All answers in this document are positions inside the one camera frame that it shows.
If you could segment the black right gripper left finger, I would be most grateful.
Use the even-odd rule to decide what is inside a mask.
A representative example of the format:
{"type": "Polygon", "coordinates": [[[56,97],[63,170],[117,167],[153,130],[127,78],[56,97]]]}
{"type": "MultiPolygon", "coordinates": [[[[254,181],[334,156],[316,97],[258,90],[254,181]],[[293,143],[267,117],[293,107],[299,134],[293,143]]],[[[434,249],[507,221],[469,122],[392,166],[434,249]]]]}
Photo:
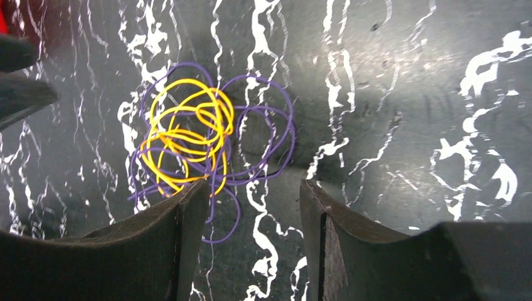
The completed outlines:
{"type": "Polygon", "coordinates": [[[81,238],[1,232],[2,300],[187,300],[209,188],[204,180],[81,238]]]}

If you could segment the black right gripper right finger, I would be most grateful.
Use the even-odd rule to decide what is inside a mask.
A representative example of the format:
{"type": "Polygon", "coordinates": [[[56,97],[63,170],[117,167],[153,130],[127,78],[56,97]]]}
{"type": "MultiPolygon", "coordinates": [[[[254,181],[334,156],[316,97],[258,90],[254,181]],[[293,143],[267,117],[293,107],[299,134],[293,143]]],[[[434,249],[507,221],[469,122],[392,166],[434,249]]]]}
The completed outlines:
{"type": "Polygon", "coordinates": [[[303,180],[311,300],[530,300],[531,224],[443,222],[409,236],[303,180]]]}

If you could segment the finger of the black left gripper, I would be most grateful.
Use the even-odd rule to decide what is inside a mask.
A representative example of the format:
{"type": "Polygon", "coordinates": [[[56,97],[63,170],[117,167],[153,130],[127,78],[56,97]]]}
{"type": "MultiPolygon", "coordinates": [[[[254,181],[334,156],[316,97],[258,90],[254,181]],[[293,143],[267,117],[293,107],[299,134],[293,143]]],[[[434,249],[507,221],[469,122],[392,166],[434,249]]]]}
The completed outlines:
{"type": "Polygon", "coordinates": [[[37,58],[27,39],[1,35],[1,130],[58,101],[49,83],[15,74],[34,65],[37,58]]]}

